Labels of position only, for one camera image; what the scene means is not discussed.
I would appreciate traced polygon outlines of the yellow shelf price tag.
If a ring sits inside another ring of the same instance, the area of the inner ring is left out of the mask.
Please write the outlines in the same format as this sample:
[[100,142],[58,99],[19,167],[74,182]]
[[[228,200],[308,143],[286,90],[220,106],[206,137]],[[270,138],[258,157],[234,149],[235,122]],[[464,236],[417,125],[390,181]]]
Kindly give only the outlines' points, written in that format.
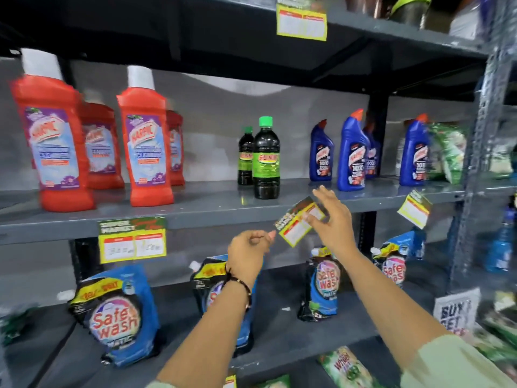
[[276,0],[276,34],[325,42],[327,14],[323,0]]
[[98,222],[101,264],[161,258],[167,255],[164,216]]
[[424,230],[432,207],[433,204],[420,191],[412,189],[397,213],[412,223],[414,227]]
[[286,243],[294,248],[313,229],[304,215],[309,214],[322,221],[324,212],[312,197],[308,196],[293,205],[280,219],[275,221],[275,229]]

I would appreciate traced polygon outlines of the person's left hand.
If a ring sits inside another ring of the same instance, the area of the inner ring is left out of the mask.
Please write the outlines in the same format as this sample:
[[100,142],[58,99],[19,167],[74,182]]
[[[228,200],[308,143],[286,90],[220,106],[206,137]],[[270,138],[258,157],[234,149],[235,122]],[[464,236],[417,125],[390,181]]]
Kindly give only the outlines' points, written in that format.
[[253,288],[268,251],[259,251],[244,244],[242,233],[235,236],[228,247],[226,270],[233,277]]

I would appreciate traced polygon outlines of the large black bottle green cap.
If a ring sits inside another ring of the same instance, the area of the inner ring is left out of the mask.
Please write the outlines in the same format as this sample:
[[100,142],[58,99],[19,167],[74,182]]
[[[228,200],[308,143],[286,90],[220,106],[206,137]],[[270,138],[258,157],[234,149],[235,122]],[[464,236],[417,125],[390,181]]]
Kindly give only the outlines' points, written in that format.
[[252,150],[254,195],[273,200],[280,194],[280,140],[273,130],[273,117],[260,117],[259,126]]

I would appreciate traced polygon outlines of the light green sleeve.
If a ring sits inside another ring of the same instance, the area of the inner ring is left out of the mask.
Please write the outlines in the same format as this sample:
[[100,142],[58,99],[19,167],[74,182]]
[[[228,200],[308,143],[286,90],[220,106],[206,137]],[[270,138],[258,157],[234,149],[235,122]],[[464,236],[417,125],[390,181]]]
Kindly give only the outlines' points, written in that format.
[[422,346],[404,369],[400,388],[517,388],[510,377],[456,335]]

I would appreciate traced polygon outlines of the pile of green packets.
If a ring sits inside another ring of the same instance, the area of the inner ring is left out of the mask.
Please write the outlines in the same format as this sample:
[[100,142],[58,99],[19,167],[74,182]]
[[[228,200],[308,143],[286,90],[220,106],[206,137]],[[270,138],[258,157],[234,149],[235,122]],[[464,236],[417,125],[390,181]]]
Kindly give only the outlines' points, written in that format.
[[480,304],[471,344],[517,384],[517,292],[496,291]]

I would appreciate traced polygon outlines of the blue spray bottle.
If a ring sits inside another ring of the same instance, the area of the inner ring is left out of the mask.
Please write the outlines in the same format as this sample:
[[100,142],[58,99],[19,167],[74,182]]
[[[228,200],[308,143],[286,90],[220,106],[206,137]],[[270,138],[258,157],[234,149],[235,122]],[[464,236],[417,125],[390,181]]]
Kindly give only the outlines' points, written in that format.
[[508,205],[505,208],[501,225],[492,241],[484,268],[491,273],[509,271],[513,255],[514,223],[516,210]]

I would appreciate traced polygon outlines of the blue toilet cleaner bottle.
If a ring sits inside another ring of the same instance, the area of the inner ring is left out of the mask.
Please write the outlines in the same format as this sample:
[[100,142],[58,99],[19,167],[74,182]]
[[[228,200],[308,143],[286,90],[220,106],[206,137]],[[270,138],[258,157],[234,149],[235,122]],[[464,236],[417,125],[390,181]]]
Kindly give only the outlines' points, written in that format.
[[372,179],[378,176],[378,166],[379,166],[379,154],[381,149],[381,144],[378,142],[376,137],[374,136],[375,125],[374,123],[368,123],[365,125],[363,132],[365,136],[369,139],[370,149],[366,156],[365,162],[365,177],[366,179]]
[[427,180],[430,138],[427,129],[428,115],[417,116],[408,126],[400,164],[399,184],[419,187]]
[[309,178],[311,182],[330,182],[333,176],[334,143],[325,133],[327,119],[311,131]]
[[337,187],[340,191],[357,191],[365,187],[365,162],[370,148],[361,125],[363,109],[354,111],[343,123]]

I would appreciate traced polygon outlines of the green detergent powder packet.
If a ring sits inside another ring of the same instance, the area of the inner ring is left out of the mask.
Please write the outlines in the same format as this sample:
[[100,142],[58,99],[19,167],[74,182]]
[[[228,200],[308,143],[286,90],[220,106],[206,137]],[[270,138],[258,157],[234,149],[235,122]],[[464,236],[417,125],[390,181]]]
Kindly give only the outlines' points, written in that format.
[[336,388],[383,388],[346,346],[320,354],[318,362]]

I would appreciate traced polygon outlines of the blue detergent refill pouch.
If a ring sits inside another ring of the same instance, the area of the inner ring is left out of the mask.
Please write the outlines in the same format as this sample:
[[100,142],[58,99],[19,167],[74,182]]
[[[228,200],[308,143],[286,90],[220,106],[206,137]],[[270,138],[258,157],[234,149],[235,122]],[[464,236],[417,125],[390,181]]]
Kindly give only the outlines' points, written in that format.
[[311,250],[305,270],[305,291],[297,318],[305,322],[320,322],[338,312],[338,291],[341,265],[331,251],[320,246]]
[[[208,257],[202,262],[192,261],[189,265],[192,270],[190,283],[193,287],[193,293],[201,314],[207,311],[217,295],[220,294],[226,282],[227,261],[228,255],[220,254]],[[252,305],[246,311],[242,320],[233,358],[250,352],[254,345],[253,320],[254,307],[256,304],[255,287],[252,288],[251,300]]]
[[387,278],[402,287],[407,262],[423,260],[426,237],[423,230],[414,227],[411,231],[388,239],[381,247],[372,247],[370,259]]
[[141,264],[81,280],[68,310],[103,346],[105,364],[125,367],[162,350],[158,312]]

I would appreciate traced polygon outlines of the person's left forearm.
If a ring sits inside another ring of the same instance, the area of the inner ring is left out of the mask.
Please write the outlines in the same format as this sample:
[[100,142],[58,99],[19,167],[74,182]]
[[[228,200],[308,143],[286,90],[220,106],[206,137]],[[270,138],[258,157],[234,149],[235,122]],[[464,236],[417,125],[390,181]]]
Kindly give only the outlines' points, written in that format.
[[250,290],[242,280],[229,280],[153,384],[159,388],[223,388]]

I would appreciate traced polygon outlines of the small black bottle green cap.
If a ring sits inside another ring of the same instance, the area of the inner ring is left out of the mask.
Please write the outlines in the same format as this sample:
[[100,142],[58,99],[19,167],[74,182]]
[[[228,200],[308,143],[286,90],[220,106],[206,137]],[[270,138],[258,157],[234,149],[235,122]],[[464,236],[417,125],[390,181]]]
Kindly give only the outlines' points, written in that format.
[[241,186],[253,185],[253,127],[245,126],[243,136],[238,142],[238,173],[237,182]]

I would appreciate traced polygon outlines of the grey metal shelf rack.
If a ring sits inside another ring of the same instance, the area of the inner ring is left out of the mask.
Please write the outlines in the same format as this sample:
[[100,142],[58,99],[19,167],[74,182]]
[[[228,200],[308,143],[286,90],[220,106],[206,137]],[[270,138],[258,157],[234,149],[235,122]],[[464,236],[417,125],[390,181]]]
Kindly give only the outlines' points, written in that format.
[[[466,105],[452,118],[476,114],[475,89],[488,60],[487,42],[417,30],[347,11],[345,0],[323,0],[326,42],[276,34],[276,0],[0,0],[0,306],[37,304],[28,332],[0,348],[2,386],[8,388],[143,388],[197,323],[189,283],[191,260],[223,254],[232,238],[274,222],[311,194],[310,128],[328,118],[339,146],[341,124],[365,104],[387,143],[389,107],[406,105],[438,118],[438,107],[415,106],[411,97]],[[127,86],[130,64],[151,68],[156,90],[184,117],[186,175],[173,189],[175,203],[131,207],[130,186],[93,191],[97,207],[51,213],[39,202],[22,121],[11,83],[22,73],[22,47],[57,55],[66,83],[100,91],[121,116],[115,98]],[[245,126],[260,130],[273,117],[280,140],[280,194],[260,200],[237,182],[238,142]],[[487,292],[508,281],[476,263],[486,250],[479,235],[501,218],[514,180],[483,183],[474,257],[464,284]],[[465,189],[427,182],[422,194],[454,215]],[[167,255],[142,262],[158,309],[163,337],[159,355],[128,367],[102,363],[104,352],[68,312],[59,292],[102,271],[98,222],[164,216]],[[445,242],[427,245],[424,261],[409,266],[409,294],[432,310],[446,292],[450,257]]]

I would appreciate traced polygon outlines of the white plastic packet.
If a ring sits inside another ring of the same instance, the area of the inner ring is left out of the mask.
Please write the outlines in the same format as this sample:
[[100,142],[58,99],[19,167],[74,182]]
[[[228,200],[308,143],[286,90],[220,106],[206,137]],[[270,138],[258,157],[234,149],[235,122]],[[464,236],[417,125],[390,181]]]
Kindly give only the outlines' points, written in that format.
[[450,24],[449,35],[487,42],[496,0],[461,0]]

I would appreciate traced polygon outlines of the white offer sign card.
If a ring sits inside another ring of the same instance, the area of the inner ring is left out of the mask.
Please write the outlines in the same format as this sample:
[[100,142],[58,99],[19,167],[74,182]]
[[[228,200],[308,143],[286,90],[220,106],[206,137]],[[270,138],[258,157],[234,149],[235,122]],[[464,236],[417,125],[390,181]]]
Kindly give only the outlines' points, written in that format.
[[464,336],[475,325],[480,300],[480,287],[436,298],[433,316],[447,331]]

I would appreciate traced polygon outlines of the person's right hand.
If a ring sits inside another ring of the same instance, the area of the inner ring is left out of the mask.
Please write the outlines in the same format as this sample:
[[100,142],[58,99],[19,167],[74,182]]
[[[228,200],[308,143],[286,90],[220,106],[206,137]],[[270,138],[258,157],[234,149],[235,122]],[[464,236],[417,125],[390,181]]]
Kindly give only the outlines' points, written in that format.
[[359,252],[350,210],[338,200],[333,190],[324,186],[313,189],[313,195],[322,203],[329,215],[327,222],[324,222],[324,234],[319,234],[323,244],[340,261]]

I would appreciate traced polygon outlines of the grey perforated metal upright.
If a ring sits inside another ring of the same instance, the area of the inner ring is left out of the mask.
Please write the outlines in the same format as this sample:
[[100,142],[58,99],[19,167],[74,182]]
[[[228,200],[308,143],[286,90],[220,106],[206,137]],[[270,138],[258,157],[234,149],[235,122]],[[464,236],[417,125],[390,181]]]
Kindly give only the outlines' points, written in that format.
[[450,257],[446,294],[469,288],[464,284],[474,257],[479,204],[484,197],[494,140],[500,125],[517,40],[517,0],[495,0],[488,15],[488,60],[475,89],[476,114],[469,118],[463,161],[463,201],[456,203],[448,232]]

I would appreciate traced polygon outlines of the red cleaner bottle white cap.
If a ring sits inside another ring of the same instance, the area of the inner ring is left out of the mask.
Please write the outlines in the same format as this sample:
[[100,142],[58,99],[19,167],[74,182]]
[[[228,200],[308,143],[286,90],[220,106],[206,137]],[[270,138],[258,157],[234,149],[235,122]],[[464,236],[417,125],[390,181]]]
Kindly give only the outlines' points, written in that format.
[[174,203],[166,99],[155,89],[150,68],[127,66],[127,88],[117,95],[132,207]]
[[166,112],[167,125],[169,128],[170,145],[170,185],[183,186],[184,180],[184,139],[183,139],[183,117],[174,110]]
[[40,185],[43,209],[72,213],[96,207],[78,91],[64,81],[57,56],[21,49],[23,76],[11,85]]
[[82,98],[79,114],[89,163],[88,187],[124,189],[114,111],[96,89],[84,89]]

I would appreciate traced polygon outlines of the steel container yellow lid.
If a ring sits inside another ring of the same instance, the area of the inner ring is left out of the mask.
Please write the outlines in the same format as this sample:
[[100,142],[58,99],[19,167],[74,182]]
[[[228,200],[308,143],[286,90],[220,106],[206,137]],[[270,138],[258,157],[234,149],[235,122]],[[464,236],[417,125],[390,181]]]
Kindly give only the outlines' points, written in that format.
[[424,29],[427,12],[432,0],[397,0],[392,6],[388,19]]

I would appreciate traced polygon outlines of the dark green packet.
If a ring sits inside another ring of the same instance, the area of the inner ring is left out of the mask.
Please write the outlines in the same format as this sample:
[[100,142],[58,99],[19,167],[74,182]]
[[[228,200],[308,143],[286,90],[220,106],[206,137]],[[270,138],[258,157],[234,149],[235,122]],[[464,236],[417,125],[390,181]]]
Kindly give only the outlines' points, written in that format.
[[0,306],[0,342],[9,346],[31,325],[37,304]]

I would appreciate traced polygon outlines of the person's right forearm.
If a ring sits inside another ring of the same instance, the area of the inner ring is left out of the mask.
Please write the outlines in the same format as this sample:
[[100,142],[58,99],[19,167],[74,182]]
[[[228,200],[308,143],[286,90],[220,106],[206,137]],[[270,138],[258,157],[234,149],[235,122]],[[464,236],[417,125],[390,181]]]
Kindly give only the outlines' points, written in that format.
[[336,252],[378,333],[406,370],[426,344],[452,335],[357,249]]

